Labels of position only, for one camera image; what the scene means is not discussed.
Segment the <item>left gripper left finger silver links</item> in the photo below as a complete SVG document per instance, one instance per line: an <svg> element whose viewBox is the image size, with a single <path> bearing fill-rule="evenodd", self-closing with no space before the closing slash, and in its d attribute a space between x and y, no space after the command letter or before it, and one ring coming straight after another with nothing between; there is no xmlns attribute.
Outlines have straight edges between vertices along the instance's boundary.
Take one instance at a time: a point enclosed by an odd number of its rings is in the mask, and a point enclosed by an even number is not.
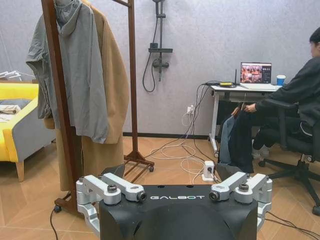
<svg viewBox="0 0 320 240"><path fill-rule="evenodd" d="M83 214L86 224L96 236L100 236L100 220L93 203L102 201L108 206L115 206L122 196L130 202L142 203L147 194L142 185L131 183L113 173L98 177L86 175L76 181L77 211Z"/></svg>

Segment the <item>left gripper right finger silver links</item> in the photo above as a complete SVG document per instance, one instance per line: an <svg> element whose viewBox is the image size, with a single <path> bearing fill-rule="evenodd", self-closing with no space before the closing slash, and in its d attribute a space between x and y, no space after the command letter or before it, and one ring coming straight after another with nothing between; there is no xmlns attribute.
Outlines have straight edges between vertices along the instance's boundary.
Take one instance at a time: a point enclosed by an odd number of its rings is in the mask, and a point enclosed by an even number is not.
<svg viewBox="0 0 320 240"><path fill-rule="evenodd" d="M219 163L216 171L221 182L211 186L209 199L212 202L225 202L232 196L233 200L241 205L257 202L257 219L253 221L253 229L260 230L266 213L272 208L272 179L261 173L250 176L240 168L225 163Z"/></svg>

